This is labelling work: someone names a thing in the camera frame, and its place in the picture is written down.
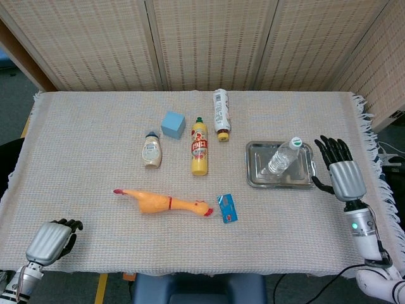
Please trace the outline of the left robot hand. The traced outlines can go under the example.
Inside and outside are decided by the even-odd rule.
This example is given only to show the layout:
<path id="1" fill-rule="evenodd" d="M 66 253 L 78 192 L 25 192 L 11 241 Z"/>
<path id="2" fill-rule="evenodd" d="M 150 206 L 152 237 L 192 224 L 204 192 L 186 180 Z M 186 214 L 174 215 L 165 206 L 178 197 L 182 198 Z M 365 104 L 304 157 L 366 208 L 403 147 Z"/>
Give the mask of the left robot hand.
<path id="1" fill-rule="evenodd" d="M 29 262 L 43 267 L 69 254 L 77 240 L 76 231 L 84 228 L 79 220 L 62 218 L 44 222 L 26 250 Z"/>

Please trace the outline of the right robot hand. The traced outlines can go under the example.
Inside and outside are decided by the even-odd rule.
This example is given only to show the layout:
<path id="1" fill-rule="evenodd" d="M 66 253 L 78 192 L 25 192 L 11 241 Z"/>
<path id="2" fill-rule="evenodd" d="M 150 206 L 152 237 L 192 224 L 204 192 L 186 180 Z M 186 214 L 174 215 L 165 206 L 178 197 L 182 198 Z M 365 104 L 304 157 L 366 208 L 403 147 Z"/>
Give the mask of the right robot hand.
<path id="1" fill-rule="evenodd" d="M 315 139 L 329 172 L 332 185 L 322 183 L 317 176 L 311 179 L 321 191 L 334 195 L 341 202 L 359 201 L 366 186 L 359 165 L 353 160 L 348 145 L 341 139 L 320 136 Z"/>

